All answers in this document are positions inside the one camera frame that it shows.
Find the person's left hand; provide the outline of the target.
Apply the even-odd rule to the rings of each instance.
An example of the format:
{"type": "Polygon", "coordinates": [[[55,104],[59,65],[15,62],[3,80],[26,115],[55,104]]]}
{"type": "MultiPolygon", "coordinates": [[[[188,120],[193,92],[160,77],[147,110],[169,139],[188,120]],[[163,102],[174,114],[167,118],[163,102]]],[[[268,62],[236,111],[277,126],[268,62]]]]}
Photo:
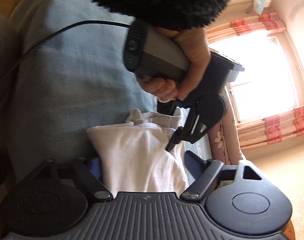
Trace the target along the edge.
{"type": "Polygon", "coordinates": [[[153,79],[150,82],[139,79],[138,82],[145,92],[153,94],[162,102],[174,99],[182,101],[199,85],[211,60],[205,29],[192,28],[183,31],[171,31],[156,28],[156,30],[180,46],[191,62],[191,66],[179,86],[173,80],[161,78],[153,79]]]}

